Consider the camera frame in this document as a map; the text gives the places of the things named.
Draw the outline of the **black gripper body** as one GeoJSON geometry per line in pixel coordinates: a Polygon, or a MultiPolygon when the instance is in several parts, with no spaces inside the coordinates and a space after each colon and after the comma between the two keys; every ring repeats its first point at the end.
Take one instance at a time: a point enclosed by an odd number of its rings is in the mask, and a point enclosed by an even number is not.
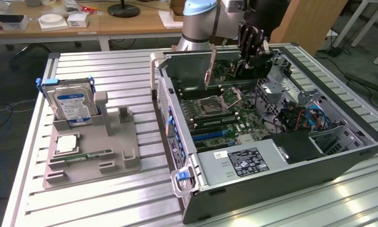
{"type": "Polygon", "coordinates": [[[289,7],[288,0],[249,0],[244,14],[246,25],[264,31],[270,41],[272,33],[280,26],[289,7]]]}

